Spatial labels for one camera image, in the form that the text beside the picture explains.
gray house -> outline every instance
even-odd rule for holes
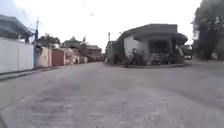
[[[116,41],[114,58],[133,61],[141,56],[145,65],[182,63],[180,46],[187,37],[177,32],[177,25],[150,24],[127,30]]]
[[[33,33],[17,18],[0,14],[0,36],[11,39],[18,39],[20,36],[21,39],[26,39],[27,42],[32,35]]]

road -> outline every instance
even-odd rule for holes
[[[1,115],[8,128],[223,128],[224,64],[192,63],[91,63],[4,81]]]

curb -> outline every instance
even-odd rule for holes
[[[158,66],[135,66],[135,65],[116,65],[116,64],[108,64],[105,65],[114,66],[114,67],[122,67],[122,68],[138,68],[138,69],[152,69],[152,68],[178,68],[178,67],[186,67],[189,66],[189,63],[184,64],[171,64],[171,65],[158,65]]]
[[[29,72],[28,71],[17,72],[18,74],[15,73],[12,76],[6,76],[6,77],[3,77],[3,78],[0,78],[0,82],[6,81],[6,80],[10,80],[10,79],[19,78],[19,77],[23,77],[23,76],[33,75],[33,74],[37,74],[37,73],[41,73],[41,72],[56,70],[56,69],[58,69],[58,67],[56,67],[56,68],[44,68],[44,69],[38,69],[38,70],[29,70]]]

fence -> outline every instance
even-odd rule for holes
[[[33,45],[0,37],[0,73],[33,69],[33,60]]]

building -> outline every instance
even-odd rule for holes
[[[97,45],[87,45],[88,57],[92,61],[101,61],[102,60],[102,49]]]
[[[177,32],[177,25],[149,24],[127,30],[116,41],[117,61],[144,65],[182,63],[180,46],[187,37]]]
[[[17,18],[0,14],[0,36],[9,39],[25,39],[29,43],[29,37],[33,33],[25,27]]]
[[[78,41],[75,39],[75,37],[72,37],[70,40],[66,40],[64,43],[61,44],[62,48],[79,48],[81,44],[81,41]]]
[[[106,46],[106,59],[108,63],[115,63],[114,60],[117,57],[117,42],[108,41]]]

